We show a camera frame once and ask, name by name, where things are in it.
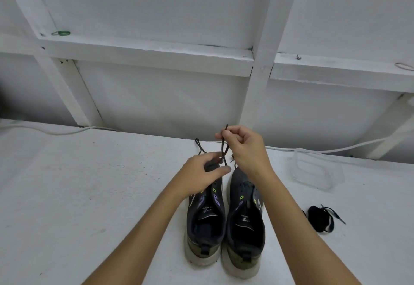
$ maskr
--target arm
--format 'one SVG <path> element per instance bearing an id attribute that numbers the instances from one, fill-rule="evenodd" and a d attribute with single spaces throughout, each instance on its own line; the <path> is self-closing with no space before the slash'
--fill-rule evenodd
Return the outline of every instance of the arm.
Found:
<path id="1" fill-rule="evenodd" d="M 310 225 L 277 177 L 261 135 L 244 126 L 230 126 L 224 137 L 237 165 L 259 188 L 266 210 L 297 285 L 358 285 L 360 282 Z"/>
<path id="2" fill-rule="evenodd" d="M 212 172 L 204 171 L 204 164 L 211 160 L 220 161 L 220 155 L 220 152 L 211 152 L 189 158 L 127 237 L 83 285 L 142 284 L 180 203 L 231 171 L 228 166 Z"/>

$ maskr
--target black sneaker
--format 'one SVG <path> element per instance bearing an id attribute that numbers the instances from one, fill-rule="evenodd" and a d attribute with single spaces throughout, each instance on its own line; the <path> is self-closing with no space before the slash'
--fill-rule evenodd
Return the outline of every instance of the black sneaker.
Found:
<path id="1" fill-rule="evenodd" d="M 223 265 L 229 274 L 248 279 L 259 271 L 265 245 L 262 196 L 237 167 L 227 186 L 227 198 L 230 209 L 221 251 Z"/>
<path id="2" fill-rule="evenodd" d="M 210 172 L 218 167 L 219 164 L 208 162 L 204 170 Z M 209 266 L 220 257 L 226 226 L 222 189 L 220 177 L 202 192 L 189 197 L 184 251 L 189 262 L 197 266 Z"/>

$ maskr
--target person's left arm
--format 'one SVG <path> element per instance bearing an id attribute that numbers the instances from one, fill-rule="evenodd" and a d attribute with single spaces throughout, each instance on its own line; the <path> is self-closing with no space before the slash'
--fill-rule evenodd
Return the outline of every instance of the person's left arm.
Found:
<path id="1" fill-rule="evenodd" d="M 180 203 L 231 171 L 228 166 L 212 172 L 204 171 L 204 164 L 211 160 L 220 161 L 220 155 L 221 152 L 210 152 L 189 158 L 127 237 L 83 285 L 142 284 L 161 238 Z"/>

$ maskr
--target hand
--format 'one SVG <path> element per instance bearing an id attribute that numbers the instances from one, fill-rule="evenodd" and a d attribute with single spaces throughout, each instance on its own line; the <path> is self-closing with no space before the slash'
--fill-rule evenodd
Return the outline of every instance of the hand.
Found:
<path id="1" fill-rule="evenodd" d="M 234 160 L 251 181 L 263 172 L 272 172 L 263 138 L 245 126 L 229 126 L 216 133 L 216 139 L 224 137 L 233 152 Z"/>
<path id="2" fill-rule="evenodd" d="M 216 179 L 230 173 L 231 167 L 229 166 L 222 166 L 211 172 L 204 171 L 204 165 L 211 160 L 219 163 L 221 152 L 209 152 L 190 157 L 168 185 L 174 188 L 179 197 L 184 200 L 192 194 L 203 191 Z"/>

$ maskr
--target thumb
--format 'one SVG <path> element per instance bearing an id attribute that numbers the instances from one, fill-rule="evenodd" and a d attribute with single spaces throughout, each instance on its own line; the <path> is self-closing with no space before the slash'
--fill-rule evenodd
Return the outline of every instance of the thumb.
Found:
<path id="1" fill-rule="evenodd" d="M 227 144 L 233 150 L 236 146 L 240 145 L 240 142 L 237 140 L 237 136 L 231 131 L 224 130 L 222 133 L 223 138 L 227 141 Z"/>
<path id="2" fill-rule="evenodd" d="M 211 178 L 213 178 L 213 181 L 215 181 L 216 179 L 223 177 L 224 175 L 230 172 L 231 172 L 230 166 L 221 166 L 219 168 L 216 168 L 214 171 L 207 172 L 207 174 L 211 176 Z"/>

